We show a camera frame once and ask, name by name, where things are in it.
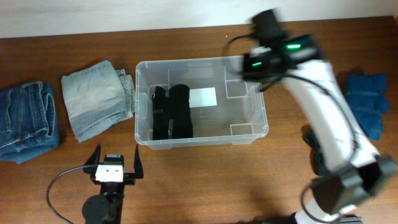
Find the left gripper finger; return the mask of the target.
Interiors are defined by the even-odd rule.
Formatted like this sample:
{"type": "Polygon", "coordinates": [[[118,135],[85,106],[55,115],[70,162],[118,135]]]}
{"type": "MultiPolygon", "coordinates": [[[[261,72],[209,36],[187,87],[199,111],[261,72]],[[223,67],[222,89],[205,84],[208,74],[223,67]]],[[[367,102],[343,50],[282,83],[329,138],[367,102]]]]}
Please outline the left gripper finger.
{"type": "Polygon", "coordinates": [[[100,163],[100,153],[101,153],[101,145],[98,144],[92,155],[87,159],[87,161],[84,164],[83,168],[84,173],[96,172],[96,168],[100,163]]]}
{"type": "Polygon", "coordinates": [[[139,147],[136,145],[134,151],[134,178],[143,179],[144,178],[144,168],[139,155],[139,147]]]}

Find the light blue jeans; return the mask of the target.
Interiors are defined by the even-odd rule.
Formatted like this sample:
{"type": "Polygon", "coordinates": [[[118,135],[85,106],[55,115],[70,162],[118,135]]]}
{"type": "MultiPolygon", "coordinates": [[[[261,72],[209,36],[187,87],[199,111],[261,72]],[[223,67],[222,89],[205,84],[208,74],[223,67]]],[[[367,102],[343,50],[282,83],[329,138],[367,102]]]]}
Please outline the light blue jeans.
{"type": "Polygon", "coordinates": [[[68,119],[78,142],[130,119],[136,110],[134,83],[105,60],[61,79],[68,119]]]}

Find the black garment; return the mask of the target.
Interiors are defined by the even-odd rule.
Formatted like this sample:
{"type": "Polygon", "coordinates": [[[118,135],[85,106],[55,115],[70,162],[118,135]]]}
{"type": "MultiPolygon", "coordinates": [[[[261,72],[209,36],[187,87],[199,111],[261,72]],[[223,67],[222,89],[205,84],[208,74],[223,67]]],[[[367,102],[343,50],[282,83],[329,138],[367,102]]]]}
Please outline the black garment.
{"type": "Polygon", "coordinates": [[[166,91],[156,86],[152,95],[152,139],[185,139],[193,137],[190,113],[190,89],[178,84],[166,91]]]}

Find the blue garment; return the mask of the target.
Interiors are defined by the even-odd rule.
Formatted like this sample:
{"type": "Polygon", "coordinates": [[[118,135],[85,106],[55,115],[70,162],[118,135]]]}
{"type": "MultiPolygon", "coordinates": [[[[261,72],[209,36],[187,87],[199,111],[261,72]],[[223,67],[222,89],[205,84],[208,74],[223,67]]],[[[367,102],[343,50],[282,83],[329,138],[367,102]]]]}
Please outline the blue garment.
{"type": "Polygon", "coordinates": [[[380,141],[383,133],[382,115],[389,111],[386,100],[386,74],[348,75],[345,99],[365,135],[380,141]]]}

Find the dark teal garment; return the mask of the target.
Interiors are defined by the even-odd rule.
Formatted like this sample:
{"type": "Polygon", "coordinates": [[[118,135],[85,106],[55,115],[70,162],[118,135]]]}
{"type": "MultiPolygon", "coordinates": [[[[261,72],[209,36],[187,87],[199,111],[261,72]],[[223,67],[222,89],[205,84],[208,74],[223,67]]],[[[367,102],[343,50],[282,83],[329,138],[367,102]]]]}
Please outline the dark teal garment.
{"type": "Polygon", "coordinates": [[[310,125],[302,126],[302,139],[310,147],[310,163],[314,173],[318,176],[329,174],[323,158],[322,149],[310,125]]]}

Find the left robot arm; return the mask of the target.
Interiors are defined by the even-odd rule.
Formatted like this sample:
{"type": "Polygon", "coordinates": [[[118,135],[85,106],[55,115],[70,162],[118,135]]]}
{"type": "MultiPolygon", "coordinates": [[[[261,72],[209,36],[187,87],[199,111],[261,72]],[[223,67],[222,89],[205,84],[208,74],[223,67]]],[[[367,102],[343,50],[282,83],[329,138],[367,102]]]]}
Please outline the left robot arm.
{"type": "Polygon", "coordinates": [[[100,162],[100,153],[101,146],[97,145],[83,168],[91,181],[100,186],[100,192],[85,201],[82,215],[86,223],[120,224],[125,186],[135,185],[137,179],[144,178],[139,148],[134,151],[133,173],[124,172],[124,156],[107,154],[100,162]]]}

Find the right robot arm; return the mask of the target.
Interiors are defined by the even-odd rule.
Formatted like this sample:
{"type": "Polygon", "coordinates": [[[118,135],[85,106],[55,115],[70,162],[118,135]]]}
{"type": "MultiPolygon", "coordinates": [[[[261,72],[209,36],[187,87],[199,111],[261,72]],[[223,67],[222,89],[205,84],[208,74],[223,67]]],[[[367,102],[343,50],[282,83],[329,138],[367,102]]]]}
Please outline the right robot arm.
{"type": "Polygon", "coordinates": [[[265,52],[244,55],[241,77],[281,82],[305,113],[323,151],[327,175],[304,188],[291,223],[341,223],[346,213],[375,197],[397,172],[362,132],[333,74],[311,35],[288,35],[273,10],[255,15],[250,38],[265,52]]]}

